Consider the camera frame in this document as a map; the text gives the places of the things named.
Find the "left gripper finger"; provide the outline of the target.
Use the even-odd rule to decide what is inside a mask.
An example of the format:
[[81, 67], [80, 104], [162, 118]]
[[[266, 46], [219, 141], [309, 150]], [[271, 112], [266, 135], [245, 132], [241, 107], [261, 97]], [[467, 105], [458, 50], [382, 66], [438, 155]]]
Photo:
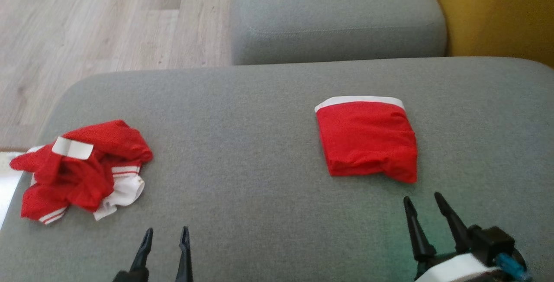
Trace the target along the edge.
[[150, 271], [147, 269], [146, 263], [151, 251], [153, 236], [154, 229], [147, 229], [131, 268], [128, 271], [119, 271], [113, 278], [113, 282], [148, 282]]
[[190, 231], [187, 226], [182, 228], [179, 241], [181, 251], [175, 282], [193, 282], [192, 258], [190, 250]]

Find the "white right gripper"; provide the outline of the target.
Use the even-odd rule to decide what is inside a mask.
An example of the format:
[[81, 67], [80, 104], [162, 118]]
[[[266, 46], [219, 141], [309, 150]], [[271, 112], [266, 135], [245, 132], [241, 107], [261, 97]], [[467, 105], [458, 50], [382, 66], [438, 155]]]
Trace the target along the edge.
[[455, 243], [456, 252], [437, 256], [418, 221], [417, 210], [411, 199], [403, 199], [413, 257], [418, 263], [415, 282], [502, 282], [503, 272], [496, 266], [487, 266], [471, 248], [468, 228], [440, 192], [435, 192], [439, 211], [446, 218]]

